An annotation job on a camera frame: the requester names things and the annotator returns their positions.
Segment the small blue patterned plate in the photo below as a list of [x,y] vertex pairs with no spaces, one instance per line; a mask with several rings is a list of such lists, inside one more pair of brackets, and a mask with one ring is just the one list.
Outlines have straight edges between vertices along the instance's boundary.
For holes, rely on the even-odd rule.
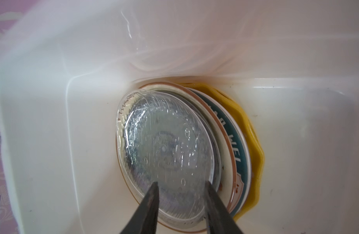
[[213,185],[213,188],[216,191],[218,191],[219,190],[219,185],[220,185],[220,182],[221,182],[221,159],[220,159],[220,152],[219,152],[218,145],[216,143],[215,136],[214,136],[214,134],[212,132],[212,129],[211,129],[208,121],[206,120],[204,115],[192,103],[190,103],[184,97],[181,97],[178,94],[167,92],[167,91],[165,91],[165,93],[170,94],[170,95],[180,99],[184,103],[186,103],[197,114],[197,116],[201,120],[202,124],[204,125],[204,127],[206,129],[206,132],[207,132],[207,134],[209,136],[209,139],[211,141],[212,152],[213,152],[213,157],[214,157],[214,175],[213,175],[212,185]]

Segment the yellow scalloped dotted plate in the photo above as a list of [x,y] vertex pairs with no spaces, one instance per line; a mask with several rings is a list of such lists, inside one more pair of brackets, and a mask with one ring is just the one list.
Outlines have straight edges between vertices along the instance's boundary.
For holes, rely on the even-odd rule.
[[182,85],[189,89],[193,88],[201,91],[219,101],[220,104],[231,113],[232,117],[234,117],[244,135],[251,158],[251,187],[241,211],[234,216],[234,220],[238,220],[259,202],[262,173],[265,163],[264,151],[246,112],[237,102],[220,90],[204,83],[183,83]]

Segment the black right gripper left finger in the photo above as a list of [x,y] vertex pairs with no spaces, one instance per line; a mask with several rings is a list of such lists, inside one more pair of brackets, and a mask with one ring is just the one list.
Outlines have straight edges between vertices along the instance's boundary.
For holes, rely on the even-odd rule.
[[155,234],[159,214],[159,187],[153,182],[121,234]]

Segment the white plate green lettered rim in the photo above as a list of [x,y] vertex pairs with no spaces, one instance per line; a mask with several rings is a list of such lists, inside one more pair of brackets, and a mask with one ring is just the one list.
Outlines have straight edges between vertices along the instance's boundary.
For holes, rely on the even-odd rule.
[[219,101],[193,88],[191,91],[215,112],[231,142],[236,162],[236,192],[232,201],[231,215],[235,216],[245,204],[251,187],[251,158],[246,140],[234,117]]

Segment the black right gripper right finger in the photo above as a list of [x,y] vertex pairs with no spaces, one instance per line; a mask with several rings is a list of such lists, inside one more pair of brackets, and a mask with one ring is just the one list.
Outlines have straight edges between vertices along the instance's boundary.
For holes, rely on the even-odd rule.
[[208,234],[243,234],[209,181],[204,189]]

